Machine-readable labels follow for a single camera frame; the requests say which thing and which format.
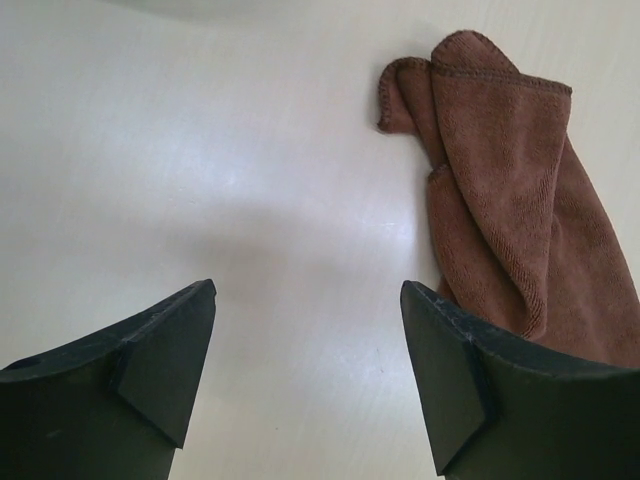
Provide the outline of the brown towel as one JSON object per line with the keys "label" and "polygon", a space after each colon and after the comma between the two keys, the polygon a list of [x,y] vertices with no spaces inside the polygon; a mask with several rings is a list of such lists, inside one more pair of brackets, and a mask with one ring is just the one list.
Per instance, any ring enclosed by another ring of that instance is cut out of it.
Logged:
{"label": "brown towel", "polygon": [[417,136],[440,293],[547,348],[639,364],[639,299],[567,133],[570,87],[529,76],[486,36],[391,62],[379,128]]}

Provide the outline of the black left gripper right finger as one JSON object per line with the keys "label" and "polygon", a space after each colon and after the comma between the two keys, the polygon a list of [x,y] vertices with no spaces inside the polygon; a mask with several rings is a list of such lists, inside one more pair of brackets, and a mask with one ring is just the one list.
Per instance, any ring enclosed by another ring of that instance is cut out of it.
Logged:
{"label": "black left gripper right finger", "polygon": [[637,370],[531,343],[415,281],[400,305],[439,476],[638,477]]}

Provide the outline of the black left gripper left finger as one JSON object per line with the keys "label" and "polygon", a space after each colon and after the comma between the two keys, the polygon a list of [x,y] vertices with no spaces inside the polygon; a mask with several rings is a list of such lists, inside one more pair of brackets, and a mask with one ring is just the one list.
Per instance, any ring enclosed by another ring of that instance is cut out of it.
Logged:
{"label": "black left gripper left finger", "polygon": [[197,281],[1,371],[4,479],[166,479],[183,448],[216,313]]}

